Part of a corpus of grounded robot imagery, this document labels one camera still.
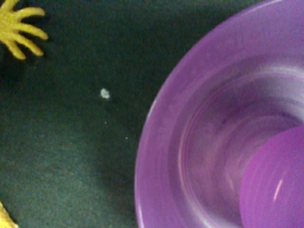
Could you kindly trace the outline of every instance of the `white speck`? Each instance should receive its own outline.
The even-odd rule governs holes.
[[[279,193],[279,191],[280,191],[280,188],[281,188],[282,182],[283,182],[283,180],[281,179],[281,180],[279,181],[279,184],[278,184],[278,186],[277,186],[276,190],[275,190],[274,201],[276,201],[277,194],[278,194],[278,193]]]
[[[100,96],[103,98],[103,99],[109,99],[110,98],[110,92],[106,89],[106,88],[102,88],[100,90]]]

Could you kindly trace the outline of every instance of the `purple bowl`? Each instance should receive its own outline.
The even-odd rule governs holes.
[[[148,113],[135,168],[140,228],[241,228],[248,161],[304,122],[304,1],[273,0],[217,26]]]

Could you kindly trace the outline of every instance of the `yellow plastic object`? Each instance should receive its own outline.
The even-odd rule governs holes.
[[[18,1],[19,0],[5,0],[0,7],[0,41],[4,43],[18,59],[24,60],[26,57],[16,43],[26,46],[35,55],[42,56],[43,51],[31,40],[20,35],[19,32],[27,32],[44,40],[48,39],[48,35],[41,29],[21,22],[22,19],[27,17],[44,16],[45,12],[43,9],[36,7],[27,7],[13,11]]]
[[[0,202],[0,228],[18,228]]]

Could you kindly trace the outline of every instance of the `yellow fingers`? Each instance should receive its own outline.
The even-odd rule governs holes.
[[[14,40],[16,40],[18,43],[26,46],[28,49],[30,49],[36,56],[42,56],[43,51],[36,45],[34,44],[31,40],[26,39],[20,34],[15,34],[14,35]]]
[[[22,32],[27,32],[44,40],[48,39],[48,35],[44,31],[29,24],[19,23],[17,25],[14,25],[14,29],[20,30]]]
[[[31,16],[44,16],[46,13],[42,8],[27,7],[20,9],[14,13],[17,20],[22,20],[23,18],[28,18]]]
[[[17,44],[12,40],[2,40],[2,42],[8,47],[14,57],[24,60],[26,59],[25,54],[20,50]]]

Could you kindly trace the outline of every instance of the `purple plastic cup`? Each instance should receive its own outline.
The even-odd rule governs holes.
[[[148,113],[135,167],[139,228],[241,228],[244,170],[304,122],[304,1],[275,0],[217,26]]]
[[[304,227],[304,126],[255,153],[242,179],[240,212],[245,228]]]

